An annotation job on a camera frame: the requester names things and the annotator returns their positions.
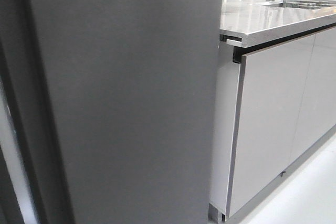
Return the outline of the white cabinet side panel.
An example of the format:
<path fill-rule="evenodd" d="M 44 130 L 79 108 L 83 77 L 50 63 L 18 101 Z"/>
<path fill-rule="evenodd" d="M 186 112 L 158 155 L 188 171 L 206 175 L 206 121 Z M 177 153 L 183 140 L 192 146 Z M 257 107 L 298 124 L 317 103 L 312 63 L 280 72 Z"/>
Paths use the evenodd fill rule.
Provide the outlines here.
<path fill-rule="evenodd" d="M 234 47 L 219 43 L 210 204 L 226 213 L 240 65 Z"/>

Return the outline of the grey stone countertop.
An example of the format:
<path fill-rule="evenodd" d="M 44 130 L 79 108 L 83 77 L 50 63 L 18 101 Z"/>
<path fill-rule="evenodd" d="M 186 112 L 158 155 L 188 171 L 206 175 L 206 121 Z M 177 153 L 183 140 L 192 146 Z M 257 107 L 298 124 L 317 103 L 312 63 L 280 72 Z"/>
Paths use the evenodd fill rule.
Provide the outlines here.
<path fill-rule="evenodd" d="M 265 3 L 225 3 L 220 21 L 221 40 L 232 46 L 248 48 L 335 24 L 335 7 L 298 9 L 261 6 Z"/>

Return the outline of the grey cabinet door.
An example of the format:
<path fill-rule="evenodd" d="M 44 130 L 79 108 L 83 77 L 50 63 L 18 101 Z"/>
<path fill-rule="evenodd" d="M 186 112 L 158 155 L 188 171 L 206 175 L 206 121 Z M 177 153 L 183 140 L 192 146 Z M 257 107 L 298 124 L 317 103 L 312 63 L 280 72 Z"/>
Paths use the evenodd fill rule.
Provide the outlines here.
<path fill-rule="evenodd" d="M 229 216 L 289 165 L 314 40 L 307 35 L 241 55 Z"/>
<path fill-rule="evenodd" d="M 315 35 L 289 163 L 334 126 L 335 28 L 330 28 Z"/>

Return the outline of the grey cabinet door left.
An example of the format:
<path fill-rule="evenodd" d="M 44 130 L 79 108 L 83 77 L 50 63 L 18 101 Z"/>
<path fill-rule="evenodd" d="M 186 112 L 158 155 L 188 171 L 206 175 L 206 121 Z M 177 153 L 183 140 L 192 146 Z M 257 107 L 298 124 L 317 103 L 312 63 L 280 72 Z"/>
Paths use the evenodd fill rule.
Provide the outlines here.
<path fill-rule="evenodd" d="M 289 165 L 314 40 L 307 35 L 241 55 L 229 216 Z"/>

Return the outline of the grey cabinet door right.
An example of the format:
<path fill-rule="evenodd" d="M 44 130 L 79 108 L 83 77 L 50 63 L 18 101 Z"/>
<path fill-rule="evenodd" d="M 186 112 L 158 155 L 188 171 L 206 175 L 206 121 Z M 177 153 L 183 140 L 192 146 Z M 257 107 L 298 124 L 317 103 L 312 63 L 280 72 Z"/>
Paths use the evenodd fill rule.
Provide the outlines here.
<path fill-rule="evenodd" d="M 334 126 L 335 28 L 330 28 L 315 35 L 289 163 Z"/>

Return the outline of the steel kitchen sink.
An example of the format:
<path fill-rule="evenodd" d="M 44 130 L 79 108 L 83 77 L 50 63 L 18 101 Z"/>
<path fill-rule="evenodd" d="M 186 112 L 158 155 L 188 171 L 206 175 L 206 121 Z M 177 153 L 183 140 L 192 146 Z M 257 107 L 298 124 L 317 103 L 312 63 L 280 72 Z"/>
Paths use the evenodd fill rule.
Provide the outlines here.
<path fill-rule="evenodd" d="M 335 7 L 335 0 L 279 0 L 267 2 L 261 6 L 298 9 L 323 9 Z"/>

